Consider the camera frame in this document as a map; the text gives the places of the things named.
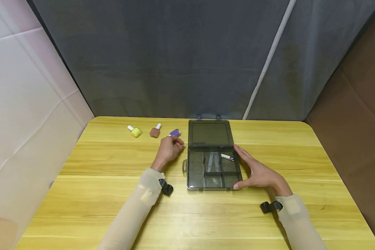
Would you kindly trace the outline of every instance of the wood grain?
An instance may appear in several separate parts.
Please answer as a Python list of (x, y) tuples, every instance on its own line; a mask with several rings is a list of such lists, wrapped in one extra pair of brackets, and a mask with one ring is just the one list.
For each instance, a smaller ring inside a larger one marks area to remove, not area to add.
[[(161, 135), (175, 128), (187, 142), (188, 119), (97, 117), (87, 125), (32, 219), (17, 250), (96, 249), (112, 219), (150, 167)], [(375, 249), (375, 237), (307, 124), (231, 120), (234, 142), (289, 182), (311, 221), (333, 249)], [(126, 128), (137, 126), (134, 138)], [(182, 174), (187, 152), (166, 171), (172, 197), (161, 196), (134, 249), (289, 249), (277, 216), (262, 214), (264, 189), (189, 192)], [(242, 165), (243, 178), (248, 174)]]

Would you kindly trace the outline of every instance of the nail polish bottle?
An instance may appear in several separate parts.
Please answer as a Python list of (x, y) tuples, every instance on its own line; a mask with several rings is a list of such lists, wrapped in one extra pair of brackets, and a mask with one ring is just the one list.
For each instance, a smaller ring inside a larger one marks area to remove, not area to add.
[(131, 131), (131, 134), (136, 138), (142, 134), (142, 131), (138, 127), (128, 126), (128, 129)]
[(150, 131), (150, 136), (154, 138), (158, 138), (160, 135), (160, 128), (161, 128), (161, 123), (157, 124), (157, 127), (154, 127)]
[(181, 135), (181, 132), (179, 131), (179, 129), (175, 129), (169, 134), (169, 136), (180, 136), (180, 135)]

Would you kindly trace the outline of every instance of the beige sleeve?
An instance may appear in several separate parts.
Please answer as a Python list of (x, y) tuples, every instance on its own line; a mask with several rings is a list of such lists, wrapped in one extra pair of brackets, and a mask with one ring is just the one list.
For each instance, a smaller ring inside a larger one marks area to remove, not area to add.
[(161, 192), (159, 179), (165, 179), (163, 173), (151, 168), (143, 172), (137, 187), (101, 240), (98, 250), (130, 250), (151, 206), (156, 203)]
[(278, 212), (292, 250), (327, 250), (325, 243), (310, 221), (306, 206), (296, 194), (276, 197), (283, 208)]

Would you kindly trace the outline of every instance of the tent wall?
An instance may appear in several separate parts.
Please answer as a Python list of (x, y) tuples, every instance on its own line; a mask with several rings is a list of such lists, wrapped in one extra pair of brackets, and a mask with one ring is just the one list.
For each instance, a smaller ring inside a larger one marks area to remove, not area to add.
[(375, 234), (375, 20), (306, 119)]
[(15, 228), (3, 244), (21, 237), (92, 118), (27, 2), (0, 0), (0, 224)]
[[(96, 116), (242, 119), (289, 0), (29, 0)], [(248, 119), (303, 120), (375, 0), (297, 0)]]

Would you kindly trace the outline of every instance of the gray curtain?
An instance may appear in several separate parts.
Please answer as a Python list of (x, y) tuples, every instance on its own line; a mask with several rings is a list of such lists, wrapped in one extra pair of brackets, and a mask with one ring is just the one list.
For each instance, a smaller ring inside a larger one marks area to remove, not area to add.
[(375, 0), (297, 0), (247, 119), (303, 121)]
[[(96, 116), (242, 119), (288, 0), (29, 0)], [(375, 0), (297, 0), (249, 119), (303, 120)]]

